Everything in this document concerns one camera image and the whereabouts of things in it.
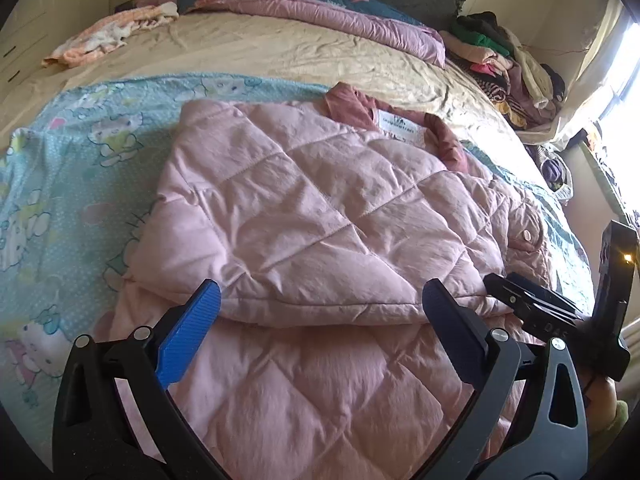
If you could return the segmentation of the person's right hand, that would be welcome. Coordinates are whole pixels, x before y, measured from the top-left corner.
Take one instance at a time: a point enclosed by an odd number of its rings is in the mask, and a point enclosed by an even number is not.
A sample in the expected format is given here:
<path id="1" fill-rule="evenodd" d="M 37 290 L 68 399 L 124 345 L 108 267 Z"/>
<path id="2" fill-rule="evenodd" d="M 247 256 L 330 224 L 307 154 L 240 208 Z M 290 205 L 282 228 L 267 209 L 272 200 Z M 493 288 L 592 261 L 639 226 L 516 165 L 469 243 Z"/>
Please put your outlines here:
<path id="1" fill-rule="evenodd" d="M 589 437 L 604 432 L 619 432 L 626 424 L 628 413 L 626 404 L 617 400 L 614 380 L 585 368 L 578 372 L 578 377 L 585 402 Z"/>

